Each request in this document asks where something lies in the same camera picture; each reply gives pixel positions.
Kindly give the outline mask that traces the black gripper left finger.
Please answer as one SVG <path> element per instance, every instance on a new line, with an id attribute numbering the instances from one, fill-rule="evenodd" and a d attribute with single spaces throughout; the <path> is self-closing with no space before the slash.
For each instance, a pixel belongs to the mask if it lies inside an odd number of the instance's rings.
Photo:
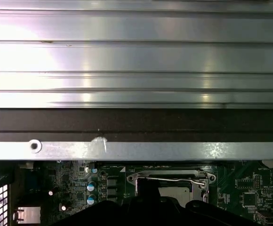
<path id="1" fill-rule="evenodd" d="M 151 181 L 137 180 L 137 196 L 126 198 L 121 205 L 101 201 L 62 220 L 64 226 L 144 226 L 150 222 Z"/>

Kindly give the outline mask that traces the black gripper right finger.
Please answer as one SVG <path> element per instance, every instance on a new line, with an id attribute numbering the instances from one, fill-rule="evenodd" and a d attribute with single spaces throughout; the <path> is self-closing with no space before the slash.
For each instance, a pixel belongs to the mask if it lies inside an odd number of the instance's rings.
<path id="1" fill-rule="evenodd" d="M 172 198 L 163 197 L 160 184 L 150 181 L 150 210 L 152 221 L 160 226 L 252 226 L 253 221 L 218 208 L 212 204 L 193 200 L 184 207 Z"/>

